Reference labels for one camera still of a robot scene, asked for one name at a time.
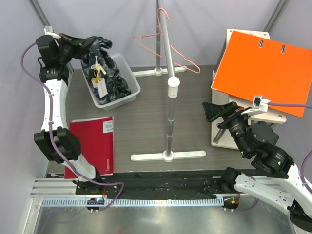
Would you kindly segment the dark shark-print shorts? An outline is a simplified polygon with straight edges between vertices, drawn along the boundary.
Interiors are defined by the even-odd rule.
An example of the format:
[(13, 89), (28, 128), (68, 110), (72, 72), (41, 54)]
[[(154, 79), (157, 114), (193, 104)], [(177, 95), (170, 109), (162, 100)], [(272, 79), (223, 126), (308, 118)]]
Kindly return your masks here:
[[(130, 95), (132, 91), (122, 77), (117, 64), (107, 52), (113, 46), (112, 41), (101, 36), (90, 36), (90, 38), (94, 40), (93, 44), (80, 62), (84, 77), (98, 102), (104, 105)], [(105, 79), (108, 91), (106, 96), (99, 97), (98, 90), (92, 83), (93, 78)]]

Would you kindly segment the pink wire hanger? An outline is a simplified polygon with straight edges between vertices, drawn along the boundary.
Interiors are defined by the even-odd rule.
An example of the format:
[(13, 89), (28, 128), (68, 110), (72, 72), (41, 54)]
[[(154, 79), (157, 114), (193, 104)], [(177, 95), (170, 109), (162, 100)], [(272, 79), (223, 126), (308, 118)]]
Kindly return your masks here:
[[(149, 34), (149, 35), (143, 35), (143, 36), (133, 36), (133, 40), (135, 43), (137, 43), (138, 45), (140, 45), (141, 47), (143, 47), (144, 49), (148, 50), (149, 52), (153, 53), (154, 55), (156, 55), (157, 57), (160, 57), (162, 59), (165, 59), (166, 61), (169, 61), (170, 65), (173, 66), (173, 68), (176, 68), (174, 67), (174, 65), (176, 65), (177, 67), (181, 67), (185, 70), (188, 70), (188, 71), (191, 71), (195, 74), (200, 74), (201, 72), (201, 69), (200, 67), (195, 64), (193, 61), (189, 60), (189, 59), (186, 59), (185, 56), (179, 52), (177, 49), (175, 49), (171, 44), (170, 44), (170, 40), (168, 39), (168, 42), (165, 41), (165, 36), (163, 34), (163, 30), (162, 30), (162, 25), (161, 25), (161, 13), (160, 12), (163, 12), (165, 14), (165, 17), (166, 17), (166, 20), (165, 21), (170, 21), (170, 17), (167, 13), (167, 11), (164, 9), (164, 8), (157, 8), (156, 10), (156, 20), (157, 20), (157, 26), (159, 28), (159, 32), (158, 33), (155, 33), (155, 34)], [(169, 55), (165, 55), (165, 56), (162, 56), (159, 52), (155, 52), (153, 50), (151, 50), (150, 48), (146, 47), (145, 45), (143, 45), (142, 43), (140, 43), (137, 39), (140, 39), (140, 40), (143, 40), (144, 38), (148, 38), (148, 37), (153, 37), (153, 36), (162, 36), (163, 37), (163, 41), (164, 41), (164, 47), (165, 47), (165, 52), (169, 52)], [(195, 71), (194, 69), (190, 69), (188, 68), (186, 65), (182, 65), (182, 64), (179, 64), (177, 62), (174, 62), (173, 59), (172, 59), (172, 50), (174, 52), (176, 52), (178, 55), (180, 55), (186, 62), (190, 63), (191, 65), (193, 65), (197, 71)]]

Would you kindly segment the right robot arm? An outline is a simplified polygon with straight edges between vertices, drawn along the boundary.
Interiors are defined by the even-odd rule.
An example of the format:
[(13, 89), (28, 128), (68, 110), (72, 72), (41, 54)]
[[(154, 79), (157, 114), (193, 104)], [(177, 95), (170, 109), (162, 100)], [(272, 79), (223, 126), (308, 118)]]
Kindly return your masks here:
[(283, 212), (297, 227), (312, 230), (312, 185), (304, 176), (305, 164), (298, 167), (293, 158), (276, 145), (279, 136), (266, 122), (248, 123), (252, 114), (265, 112), (269, 100), (257, 98), (247, 109), (230, 102), (223, 105), (203, 102), (208, 122), (218, 118), (223, 121), (217, 127), (229, 131), (243, 158), (251, 159), (251, 165), (266, 178), (283, 188), (278, 191), (228, 167), (220, 178), (223, 191), (249, 194)]

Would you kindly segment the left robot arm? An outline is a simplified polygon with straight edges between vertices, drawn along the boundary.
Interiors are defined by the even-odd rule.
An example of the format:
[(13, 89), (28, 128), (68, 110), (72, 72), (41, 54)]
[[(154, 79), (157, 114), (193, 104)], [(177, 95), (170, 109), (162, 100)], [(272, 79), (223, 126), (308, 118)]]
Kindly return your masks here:
[(92, 38), (55, 33), (36, 39), (45, 107), (41, 131), (34, 134), (34, 141), (48, 161), (64, 165), (77, 176), (74, 183), (79, 188), (97, 195), (103, 191), (104, 183), (96, 167), (82, 155), (78, 137), (68, 129), (65, 107), (71, 80), (67, 65), (72, 59), (82, 59), (92, 43)]

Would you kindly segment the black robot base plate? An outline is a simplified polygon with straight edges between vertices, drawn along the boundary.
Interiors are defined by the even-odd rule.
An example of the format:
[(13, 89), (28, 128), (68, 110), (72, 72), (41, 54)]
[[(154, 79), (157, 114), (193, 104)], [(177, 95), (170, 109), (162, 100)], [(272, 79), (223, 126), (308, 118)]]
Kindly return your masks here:
[(115, 173), (103, 176), (106, 185), (97, 188), (75, 182), (77, 195), (102, 195), (109, 199), (196, 200), (214, 199), (217, 194), (236, 193), (234, 185), (241, 171), (226, 170)]

